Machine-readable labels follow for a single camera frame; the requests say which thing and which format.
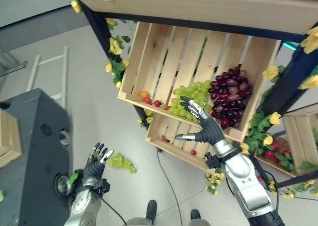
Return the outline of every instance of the gray wall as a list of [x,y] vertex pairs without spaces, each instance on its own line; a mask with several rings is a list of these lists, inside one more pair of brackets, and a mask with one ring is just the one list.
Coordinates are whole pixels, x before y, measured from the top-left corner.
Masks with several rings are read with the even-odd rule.
[[0,0],[0,27],[68,4],[69,0]]

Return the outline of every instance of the gray floor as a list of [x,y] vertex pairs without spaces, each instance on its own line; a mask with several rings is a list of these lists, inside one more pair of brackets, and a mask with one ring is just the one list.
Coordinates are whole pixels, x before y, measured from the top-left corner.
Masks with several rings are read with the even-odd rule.
[[[106,143],[130,159],[138,172],[129,174],[107,167],[104,177],[110,182],[111,190],[104,198],[125,219],[144,216],[148,200],[155,199],[158,202],[156,224],[180,225],[173,194],[158,165],[156,149],[143,141],[145,130],[137,125],[138,116],[133,106],[116,98],[112,76],[104,71],[107,57],[89,26],[14,50],[12,53],[20,60],[27,60],[28,65],[0,79],[0,100],[25,91],[36,55],[40,54],[43,59],[60,55],[65,45],[70,49],[68,112],[73,122],[73,169],[84,166],[95,142]],[[58,93],[61,63],[41,68],[36,87],[50,95]],[[165,152],[159,157],[176,191],[184,225],[189,223],[193,208],[199,209],[212,226],[248,225],[225,182],[218,188],[218,195],[212,196],[204,191],[207,182],[203,171]],[[272,167],[264,167],[278,180],[289,178]],[[280,198],[280,215],[288,226],[316,226],[317,206],[316,201]],[[116,226],[121,222],[102,205],[97,225]]]

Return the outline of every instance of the green grape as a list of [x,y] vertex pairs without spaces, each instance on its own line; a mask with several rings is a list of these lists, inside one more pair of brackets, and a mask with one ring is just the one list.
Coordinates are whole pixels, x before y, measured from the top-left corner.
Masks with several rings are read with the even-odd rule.
[[180,117],[184,117],[186,115],[187,111],[185,111],[184,109],[181,109],[179,112]]
[[176,102],[173,102],[171,103],[171,108],[177,108],[179,105],[179,103],[176,101]]

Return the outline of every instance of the robotic arm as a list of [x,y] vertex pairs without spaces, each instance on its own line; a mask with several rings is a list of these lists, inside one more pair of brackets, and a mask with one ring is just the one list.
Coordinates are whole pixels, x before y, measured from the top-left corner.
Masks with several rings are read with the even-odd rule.
[[109,191],[110,184],[101,179],[105,164],[114,151],[108,150],[104,144],[97,143],[84,168],[84,186],[72,204],[71,215],[65,226],[95,226],[96,216],[101,205],[101,197]]
[[240,154],[239,147],[234,147],[224,138],[218,124],[199,104],[186,96],[180,98],[185,101],[180,105],[197,118],[202,131],[178,134],[175,139],[208,142],[212,145],[216,155],[211,156],[207,153],[206,164],[210,168],[222,166],[250,226],[284,226],[265,189],[258,182],[250,159]]

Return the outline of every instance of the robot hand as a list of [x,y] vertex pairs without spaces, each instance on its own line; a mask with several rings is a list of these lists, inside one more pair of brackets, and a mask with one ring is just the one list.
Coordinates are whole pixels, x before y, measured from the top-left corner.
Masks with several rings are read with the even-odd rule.
[[186,96],[180,96],[180,98],[184,101],[180,102],[180,105],[197,118],[202,130],[198,133],[178,134],[175,136],[177,140],[205,142],[214,145],[224,139],[219,125],[199,104]]

